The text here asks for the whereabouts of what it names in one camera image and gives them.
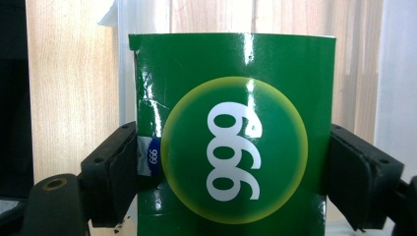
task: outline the green cylindrical container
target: green cylindrical container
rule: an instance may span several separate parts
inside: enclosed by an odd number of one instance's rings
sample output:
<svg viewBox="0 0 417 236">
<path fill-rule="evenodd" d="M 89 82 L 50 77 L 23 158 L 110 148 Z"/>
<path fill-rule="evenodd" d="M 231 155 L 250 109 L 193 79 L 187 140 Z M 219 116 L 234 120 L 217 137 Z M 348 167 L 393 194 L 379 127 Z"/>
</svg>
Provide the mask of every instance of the green cylindrical container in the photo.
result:
<svg viewBox="0 0 417 236">
<path fill-rule="evenodd" d="M 325 234 L 335 39 L 130 35 L 138 235 Z"/>
</svg>

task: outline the small 999 label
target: small 999 label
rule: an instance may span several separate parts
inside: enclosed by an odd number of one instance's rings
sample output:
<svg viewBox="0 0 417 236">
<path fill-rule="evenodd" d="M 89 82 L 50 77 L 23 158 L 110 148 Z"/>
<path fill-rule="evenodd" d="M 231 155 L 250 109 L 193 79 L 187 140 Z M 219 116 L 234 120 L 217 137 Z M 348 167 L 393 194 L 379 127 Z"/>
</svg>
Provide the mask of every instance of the small 999 label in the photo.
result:
<svg viewBox="0 0 417 236">
<path fill-rule="evenodd" d="M 138 136 L 138 175 L 158 176 L 160 138 Z"/>
</svg>

